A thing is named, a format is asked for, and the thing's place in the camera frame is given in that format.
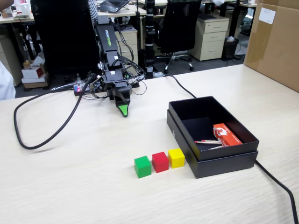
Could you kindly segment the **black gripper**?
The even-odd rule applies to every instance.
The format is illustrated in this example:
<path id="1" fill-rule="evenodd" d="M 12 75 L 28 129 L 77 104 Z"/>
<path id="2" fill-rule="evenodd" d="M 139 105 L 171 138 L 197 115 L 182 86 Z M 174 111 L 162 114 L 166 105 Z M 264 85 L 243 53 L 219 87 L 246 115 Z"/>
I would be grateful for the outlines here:
<path id="1" fill-rule="evenodd" d="M 128 116 L 128 106 L 130 104 L 130 95 L 132 86 L 124 79 L 122 70 L 104 71 L 102 75 L 103 89 L 113 91 L 113 97 L 117 109 L 123 117 Z"/>

